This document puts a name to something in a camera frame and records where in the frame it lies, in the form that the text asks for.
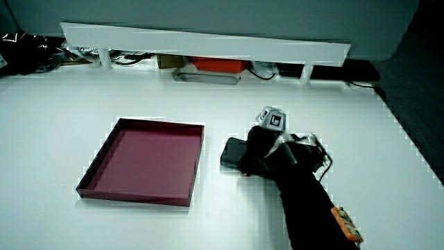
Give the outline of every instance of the white table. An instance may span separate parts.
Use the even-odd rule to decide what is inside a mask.
[[[362,249],[442,249],[444,190],[417,148],[372,90],[324,83],[181,83],[74,66],[1,78],[0,245],[288,249],[275,184],[219,164],[226,140],[244,139],[262,108],[277,106],[290,133],[316,133],[332,155],[322,183],[354,218]],[[118,117],[205,122],[189,209],[79,198],[75,187]]]

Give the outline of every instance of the orange tag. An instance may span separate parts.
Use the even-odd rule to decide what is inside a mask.
[[[334,218],[336,218],[336,222],[338,222],[341,227],[342,232],[349,240],[358,243],[364,241],[346,211],[342,208],[339,210],[337,207],[333,207],[331,211]]]

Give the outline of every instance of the cable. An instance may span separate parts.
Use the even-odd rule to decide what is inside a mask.
[[[364,85],[353,83],[352,81],[349,81],[349,80],[344,80],[344,81],[347,84],[352,84],[352,85],[355,85],[355,86],[358,86],[358,87],[361,87],[361,88],[372,88],[376,92],[376,94],[378,94],[381,97],[382,101],[386,101],[386,93],[380,87],[377,87],[377,86],[364,86]]]
[[[349,81],[349,80],[344,80],[346,83],[349,83],[349,84],[352,84],[352,85],[355,85],[355,86],[358,86],[358,87],[361,87],[361,88],[372,88],[372,89],[375,89],[375,87],[373,87],[373,86],[364,86],[364,85],[359,85],[359,84],[356,84],[356,83],[353,83],[352,81]]]
[[[248,67],[247,69],[248,69],[248,71],[249,71],[251,74],[254,74],[255,76],[259,77],[259,78],[262,79],[262,80],[270,80],[270,79],[272,79],[272,78],[275,76],[275,74],[273,73],[273,75],[272,75],[270,78],[264,78],[264,77],[261,77],[261,76],[256,75],[253,71],[251,71],[251,69],[250,69],[249,67]]]
[[[333,164],[333,160],[330,159],[330,164],[328,165],[327,169],[322,173],[321,177],[319,178],[319,182],[322,181],[322,177],[324,177],[324,174],[327,173],[327,171],[330,169],[332,164]]]
[[[140,63],[141,61],[145,59],[150,59],[151,56],[153,56],[154,53],[143,53],[142,55],[124,55],[123,58],[126,60],[133,60],[132,62],[115,62],[117,65],[121,66],[130,66],[134,65],[136,63]]]

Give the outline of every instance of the black object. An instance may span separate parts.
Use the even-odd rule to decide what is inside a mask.
[[[304,65],[278,63],[279,75],[300,78]],[[313,66],[311,79],[339,81],[379,81],[379,72],[367,60],[346,59],[342,67]]]
[[[321,180],[332,165],[331,157],[318,140],[315,145],[303,144],[299,143],[304,140],[303,138],[292,134],[290,136],[293,141],[281,144],[270,156],[264,158],[274,144],[273,136],[270,134],[267,138],[265,131],[258,129],[255,135],[263,136],[252,135],[253,133],[248,134],[247,142],[233,137],[228,138],[221,155],[221,166],[239,170],[247,175],[254,174],[273,180],[276,172],[282,171],[282,168],[293,167],[291,165],[294,160],[297,162],[297,167],[314,173],[324,165],[327,158],[330,164],[320,177],[319,180]]]
[[[62,48],[64,38],[25,33],[0,35],[0,54],[8,63],[0,69],[0,76],[49,72],[73,56]]]
[[[291,136],[295,141],[304,140]],[[342,232],[331,213],[333,203],[312,174],[318,166],[317,159],[320,159],[317,154],[322,154],[318,144],[282,143],[264,158],[264,152],[274,145],[273,138],[276,138],[276,133],[258,126],[250,130],[247,142],[229,138],[221,156],[221,165],[242,172],[247,169],[275,181],[293,249],[357,249]]]

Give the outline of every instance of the maroon tray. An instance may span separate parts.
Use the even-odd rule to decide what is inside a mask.
[[[76,190],[82,198],[189,206],[204,126],[119,119]]]

